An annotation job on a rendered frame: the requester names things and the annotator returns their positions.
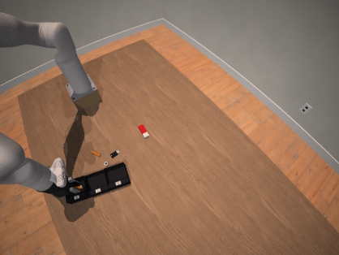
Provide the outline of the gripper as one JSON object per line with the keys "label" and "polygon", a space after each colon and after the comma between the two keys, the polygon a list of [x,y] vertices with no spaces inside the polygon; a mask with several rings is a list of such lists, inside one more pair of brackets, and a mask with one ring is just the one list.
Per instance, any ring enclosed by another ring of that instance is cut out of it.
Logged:
{"label": "gripper", "polygon": [[69,188],[69,183],[76,185],[79,184],[79,181],[72,179],[72,177],[67,177],[63,159],[56,158],[51,167],[43,164],[41,165],[44,167],[44,176],[41,182],[36,186],[29,188],[38,192],[45,192],[48,194],[53,193],[56,197],[64,197],[70,192],[81,192],[78,188]]}

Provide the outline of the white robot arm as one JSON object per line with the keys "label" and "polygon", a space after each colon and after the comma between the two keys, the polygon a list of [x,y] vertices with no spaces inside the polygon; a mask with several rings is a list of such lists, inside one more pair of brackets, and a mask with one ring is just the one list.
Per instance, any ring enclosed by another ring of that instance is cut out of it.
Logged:
{"label": "white robot arm", "polygon": [[[74,92],[86,93],[91,88],[65,24],[25,22],[0,12],[0,48],[20,45],[57,48],[54,60]],[[0,132],[0,184],[33,187],[41,182],[43,176],[44,167],[26,158],[21,145]]]}

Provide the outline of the black three-compartment bin rack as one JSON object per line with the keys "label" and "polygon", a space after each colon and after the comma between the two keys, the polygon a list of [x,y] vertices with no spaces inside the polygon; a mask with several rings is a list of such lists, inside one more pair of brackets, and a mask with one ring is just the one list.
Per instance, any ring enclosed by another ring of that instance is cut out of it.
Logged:
{"label": "black three-compartment bin rack", "polygon": [[106,167],[104,170],[75,178],[75,180],[79,181],[79,184],[76,185],[68,182],[70,188],[74,188],[79,185],[82,185],[83,188],[80,189],[81,192],[70,192],[69,195],[66,195],[66,202],[68,204],[74,204],[131,184],[126,165],[123,164],[124,162],[121,162],[119,164]]}

